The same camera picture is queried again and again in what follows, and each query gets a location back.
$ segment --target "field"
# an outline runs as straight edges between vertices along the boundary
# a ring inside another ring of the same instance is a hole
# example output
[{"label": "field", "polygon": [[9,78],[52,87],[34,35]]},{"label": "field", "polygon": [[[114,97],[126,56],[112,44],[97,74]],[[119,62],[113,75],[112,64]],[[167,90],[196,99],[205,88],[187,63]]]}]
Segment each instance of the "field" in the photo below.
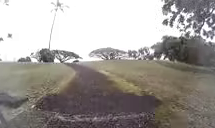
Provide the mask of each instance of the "field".
[{"label": "field", "polygon": [[4,115],[11,119],[47,93],[58,93],[73,76],[74,71],[62,64],[0,63],[0,92],[29,98],[17,110],[4,110]]},{"label": "field", "polygon": [[[22,108],[7,113],[21,113],[12,120],[20,122],[16,128],[128,127],[121,123],[131,117],[131,127],[215,127],[212,68],[132,60],[67,65],[0,63],[3,91],[30,99]],[[39,111],[30,112],[32,105]],[[43,122],[36,122],[39,115]]]},{"label": "field", "polygon": [[119,83],[130,83],[119,86],[122,90],[143,91],[161,100],[155,113],[160,127],[215,127],[212,69],[163,61],[100,61],[84,65]]}]

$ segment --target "grassy field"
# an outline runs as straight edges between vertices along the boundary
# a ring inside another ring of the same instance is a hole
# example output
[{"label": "grassy field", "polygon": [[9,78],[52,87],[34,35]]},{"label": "grassy field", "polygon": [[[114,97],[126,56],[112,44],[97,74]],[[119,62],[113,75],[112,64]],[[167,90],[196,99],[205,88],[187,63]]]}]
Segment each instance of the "grassy field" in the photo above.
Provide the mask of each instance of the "grassy field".
[{"label": "grassy field", "polygon": [[27,96],[29,102],[14,111],[17,115],[47,93],[57,93],[68,84],[75,72],[63,64],[0,63],[0,92]]},{"label": "grassy field", "polygon": [[118,84],[122,85],[118,87],[122,91],[136,94],[143,92],[160,99],[162,105],[156,110],[156,119],[160,127],[187,127],[187,113],[190,109],[187,97],[199,92],[199,86],[202,91],[211,87],[211,91],[215,90],[215,73],[204,67],[163,61],[126,60],[82,64],[122,83]]}]

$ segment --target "tree canopy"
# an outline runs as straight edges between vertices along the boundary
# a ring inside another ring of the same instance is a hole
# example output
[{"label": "tree canopy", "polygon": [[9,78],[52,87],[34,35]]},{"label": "tree canopy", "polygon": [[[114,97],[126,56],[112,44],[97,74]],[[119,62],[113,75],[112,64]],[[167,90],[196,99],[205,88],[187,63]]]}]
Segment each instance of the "tree canopy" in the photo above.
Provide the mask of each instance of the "tree canopy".
[{"label": "tree canopy", "polygon": [[158,42],[151,48],[154,56],[170,61],[180,61],[195,65],[215,64],[215,44],[206,42],[201,38],[184,38],[164,36],[162,42]]},{"label": "tree canopy", "polygon": [[53,51],[47,48],[43,48],[34,53],[31,53],[31,58],[36,59],[38,62],[54,62],[55,55]]},{"label": "tree canopy", "polygon": [[92,51],[89,56],[90,57],[98,57],[103,60],[115,60],[115,59],[121,59],[127,52],[119,49],[114,48],[100,48]]},{"label": "tree canopy", "polygon": [[215,0],[162,0],[163,24],[174,27],[186,37],[190,35],[211,38],[215,36]]},{"label": "tree canopy", "polygon": [[78,54],[65,50],[53,50],[56,59],[64,63],[70,59],[82,59]]},{"label": "tree canopy", "polygon": [[22,57],[20,59],[18,59],[18,62],[32,62],[30,57]]}]

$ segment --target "palm tree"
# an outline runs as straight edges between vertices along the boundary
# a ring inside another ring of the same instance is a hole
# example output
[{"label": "palm tree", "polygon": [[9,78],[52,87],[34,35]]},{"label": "palm tree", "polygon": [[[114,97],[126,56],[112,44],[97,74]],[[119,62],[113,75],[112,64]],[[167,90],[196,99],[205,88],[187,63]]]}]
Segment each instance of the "palm tree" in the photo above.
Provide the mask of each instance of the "palm tree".
[{"label": "palm tree", "polygon": [[63,3],[60,3],[59,0],[57,0],[56,3],[52,2],[51,4],[54,5],[54,9],[52,11],[55,11],[55,13],[54,13],[53,24],[52,24],[52,27],[51,27],[51,32],[50,32],[50,37],[49,37],[49,50],[50,50],[50,44],[51,44],[52,33],[53,33],[53,26],[54,26],[54,23],[55,23],[57,11],[60,9],[62,12],[64,12],[63,11],[64,8],[69,8],[69,6],[64,5]]}]

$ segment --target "leaf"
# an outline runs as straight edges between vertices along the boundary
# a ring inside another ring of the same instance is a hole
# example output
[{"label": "leaf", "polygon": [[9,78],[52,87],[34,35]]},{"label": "leaf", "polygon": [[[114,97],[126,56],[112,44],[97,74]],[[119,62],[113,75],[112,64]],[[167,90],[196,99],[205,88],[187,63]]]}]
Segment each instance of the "leaf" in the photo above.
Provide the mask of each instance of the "leaf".
[{"label": "leaf", "polygon": [[165,26],[168,26],[168,19],[165,19],[163,22],[162,22],[163,25]]}]

